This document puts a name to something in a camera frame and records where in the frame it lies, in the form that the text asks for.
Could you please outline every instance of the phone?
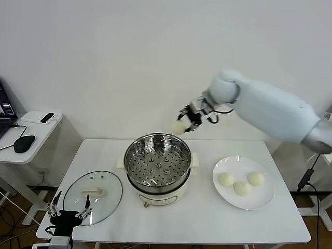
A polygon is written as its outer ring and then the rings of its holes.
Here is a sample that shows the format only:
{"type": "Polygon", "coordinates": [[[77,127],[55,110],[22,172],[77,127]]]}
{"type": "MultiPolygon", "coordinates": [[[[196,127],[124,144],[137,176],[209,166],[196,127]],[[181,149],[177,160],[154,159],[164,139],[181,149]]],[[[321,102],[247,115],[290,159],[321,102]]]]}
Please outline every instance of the phone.
{"type": "Polygon", "coordinates": [[[52,117],[55,116],[55,113],[44,113],[31,110],[26,113],[20,120],[25,122],[41,123],[43,125],[47,125],[51,120],[53,120],[52,117]]]}
{"type": "Polygon", "coordinates": [[[55,113],[48,113],[44,118],[40,120],[41,123],[48,123],[49,119],[53,117],[55,113]]]}

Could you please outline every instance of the white wall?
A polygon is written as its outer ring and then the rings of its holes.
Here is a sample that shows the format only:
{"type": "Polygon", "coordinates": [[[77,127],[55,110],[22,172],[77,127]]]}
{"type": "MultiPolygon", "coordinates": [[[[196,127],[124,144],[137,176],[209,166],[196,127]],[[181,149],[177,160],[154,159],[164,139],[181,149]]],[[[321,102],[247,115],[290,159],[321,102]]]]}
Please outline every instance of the white wall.
{"type": "MultiPolygon", "coordinates": [[[[3,0],[0,75],[25,109],[62,112],[83,138],[169,131],[222,68],[331,104],[331,1],[3,0]]],[[[223,116],[189,139],[264,139],[223,116]]]]}

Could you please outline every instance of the table leg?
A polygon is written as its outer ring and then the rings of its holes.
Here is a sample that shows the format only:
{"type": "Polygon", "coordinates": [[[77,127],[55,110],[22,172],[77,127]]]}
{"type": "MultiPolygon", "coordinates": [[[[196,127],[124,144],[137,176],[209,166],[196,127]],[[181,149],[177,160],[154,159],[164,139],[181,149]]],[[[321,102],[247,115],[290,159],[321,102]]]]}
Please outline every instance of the table leg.
{"type": "MultiPolygon", "coordinates": [[[[301,216],[317,216],[317,198],[316,196],[309,196],[313,207],[299,207],[299,212],[301,216]]],[[[326,209],[332,206],[332,194],[327,196],[323,201],[320,201],[320,217],[324,223],[327,231],[332,231],[332,220],[327,214],[326,209]]]]}
{"type": "Polygon", "coordinates": [[[99,249],[100,242],[96,242],[94,245],[94,249],[99,249]]]}
{"type": "MultiPolygon", "coordinates": [[[[43,201],[43,199],[41,199],[41,197],[45,197],[47,191],[41,191],[40,196],[36,195],[24,184],[24,181],[20,175],[15,174],[15,171],[11,169],[9,165],[2,165],[6,169],[6,175],[2,175],[1,178],[32,203],[32,207],[30,208],[28,214],[34,217],[38,211],[46,211],[47,204],[43,201]]],[[[23,220],[22,224],[30,225],[31,221],[32,219],[28,217],[23,220]]]]}
{"type": "Polygon", "coordinates": [[[11,196],[15,196],[17,194],[17,191],[13,189],[10,185],[8,185],[4,180],[0,178],[0,188],[5,190],[6,192],[10,192],[11,196]]]}

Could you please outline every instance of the electric steamer pot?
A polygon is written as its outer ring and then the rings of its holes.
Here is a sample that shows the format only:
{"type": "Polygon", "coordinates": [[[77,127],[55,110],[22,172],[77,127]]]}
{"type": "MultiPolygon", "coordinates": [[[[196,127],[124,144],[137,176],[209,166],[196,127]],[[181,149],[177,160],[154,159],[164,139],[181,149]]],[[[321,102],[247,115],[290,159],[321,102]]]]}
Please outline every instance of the electric steamer pot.
{"type": "Polygon", "coordinates": [[[167,195],[181,188],[190,175],[191,152],[180,138],[152,133],[133,142],[124,155],[124,168],[138,191],[167,195]]]}

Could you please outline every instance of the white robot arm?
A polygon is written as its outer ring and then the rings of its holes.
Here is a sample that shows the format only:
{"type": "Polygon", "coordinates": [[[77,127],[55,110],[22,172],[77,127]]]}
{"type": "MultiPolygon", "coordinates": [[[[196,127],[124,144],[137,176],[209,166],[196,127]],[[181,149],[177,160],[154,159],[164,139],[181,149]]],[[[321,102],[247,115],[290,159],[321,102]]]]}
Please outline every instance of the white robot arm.
{"type": "Polygon", "coordinates": [[[297,96],[233,70],[218,74],[202,96],[181,110],[178,120],[186,115],[191,121],[185,132],[201,124],[201,115],[217,123],[214,110],[221,105],[234,109],[240,118],[280,141],[299,143],[316,153],[332,153],[331,122],[319,118],[297,96]]]}

